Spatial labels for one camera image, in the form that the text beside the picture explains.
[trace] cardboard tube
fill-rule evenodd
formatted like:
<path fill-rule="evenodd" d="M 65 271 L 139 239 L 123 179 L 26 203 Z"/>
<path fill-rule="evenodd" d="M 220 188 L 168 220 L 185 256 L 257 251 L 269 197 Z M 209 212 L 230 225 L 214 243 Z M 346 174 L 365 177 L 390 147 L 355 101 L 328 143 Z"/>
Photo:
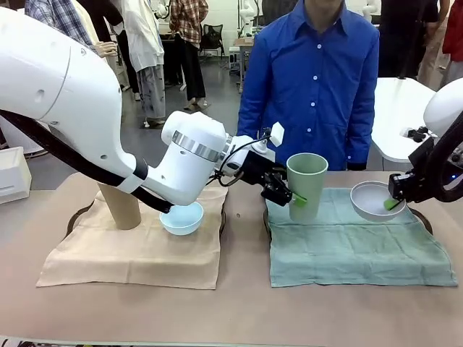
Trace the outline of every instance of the cardboard tube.
<path fill-rule="evenodd" d="M 130 230 L 138 226 L 141 221 L 138 199 L 131 194 L 121 192 L 117 188 L 98 183 L 101 194 L 116 222 L 116 226 L 122 230 Z"/>
<path fill-rule="evenodd" d="M 296 223 L 308 224 L 318 213 L 328 161 L 316 154 L 300 153 L 290 157 L 286 167 L 289 190 L 307 200 L 305 204 L 290 202 L 289 217 Z"/>

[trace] metal ring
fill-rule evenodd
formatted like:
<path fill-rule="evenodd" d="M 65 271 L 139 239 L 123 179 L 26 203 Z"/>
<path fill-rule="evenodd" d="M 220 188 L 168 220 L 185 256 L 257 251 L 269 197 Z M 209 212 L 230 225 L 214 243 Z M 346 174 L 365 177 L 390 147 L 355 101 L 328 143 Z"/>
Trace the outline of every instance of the metal ring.
<path fill-rule="evenodd" d="M 233 140 L 233 137 L 228 135 L 228 137 L 226 138 L 224 150 L 222 150 L 222 153 L 220 153 L 220 157 L 218 159 L 219 163 L 224 161 L 225 155 L 229 154 L 229 149 L 230 149 L 230 146 L 232 145 L 232 140 Z"/>
<path fill-rule="evenodd" d="M 205 145 L 201 145 L 199 142 L 190 139 L 188 136 L 183 135 L 177 130 L 172 137 L 172 142 L 184 150 L 187 150 L 188 152 L 191 152 L 206 160 L 212 161 L 213 163 L 215 163 L 220 157 L 220 153 L 218 151 L 212 150 Z"/>

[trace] red shirt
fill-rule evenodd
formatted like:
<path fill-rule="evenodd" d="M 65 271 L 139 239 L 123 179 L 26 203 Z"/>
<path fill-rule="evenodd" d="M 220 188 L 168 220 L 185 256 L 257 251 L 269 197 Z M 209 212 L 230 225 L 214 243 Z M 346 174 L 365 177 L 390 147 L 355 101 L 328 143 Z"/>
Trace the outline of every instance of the red shirt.
<path fill-rule="evenodd" d="M 451 7 L 442 52 L 452 61 L 463 61 L 463 0 L 455 0 Z"/>

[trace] green towel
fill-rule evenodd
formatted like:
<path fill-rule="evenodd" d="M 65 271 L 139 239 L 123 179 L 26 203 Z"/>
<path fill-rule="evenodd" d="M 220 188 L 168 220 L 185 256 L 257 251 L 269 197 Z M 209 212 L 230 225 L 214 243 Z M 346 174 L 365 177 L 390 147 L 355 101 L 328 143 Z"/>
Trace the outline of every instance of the green towel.
<path fill-rule="evenodd" d="M 273 287 L 302 284 L 457 286 L 445 249 L 406 209 L 386 223 L 362 219 L 350 189 L 324 189 L 309 226 L 267 201 Z"/>

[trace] green cup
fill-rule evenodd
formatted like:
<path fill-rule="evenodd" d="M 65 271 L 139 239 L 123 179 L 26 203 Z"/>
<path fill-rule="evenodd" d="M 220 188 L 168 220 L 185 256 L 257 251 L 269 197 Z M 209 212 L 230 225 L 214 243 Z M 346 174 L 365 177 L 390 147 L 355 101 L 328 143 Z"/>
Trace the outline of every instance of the green cup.
<path fill-rule="evenodd" d="M 286 162 L 288 187 L 299 197 L 293 197 L 289 203 L 289 217 L 296 223 L 308 224 L 318 213 L 321 192 L 328 170 L 328 161 L 313 153 L 293 155 Z"/>

